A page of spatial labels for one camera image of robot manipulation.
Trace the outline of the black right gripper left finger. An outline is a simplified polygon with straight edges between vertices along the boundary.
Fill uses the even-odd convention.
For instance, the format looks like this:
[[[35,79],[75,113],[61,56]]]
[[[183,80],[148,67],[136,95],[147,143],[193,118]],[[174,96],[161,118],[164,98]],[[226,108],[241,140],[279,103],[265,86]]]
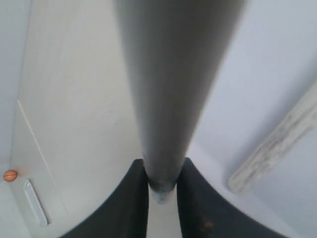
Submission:
[[[64,238],[145,238],[149,212],[148,180],[136,159],[109,198]]]

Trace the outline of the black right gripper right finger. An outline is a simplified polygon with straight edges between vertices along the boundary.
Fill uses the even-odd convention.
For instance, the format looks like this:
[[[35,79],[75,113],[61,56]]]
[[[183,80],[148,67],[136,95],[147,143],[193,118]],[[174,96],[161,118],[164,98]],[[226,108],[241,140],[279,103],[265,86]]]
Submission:
[[[177,206],[184,238],[280,238],[224,199],[186,158],[177,180]]]

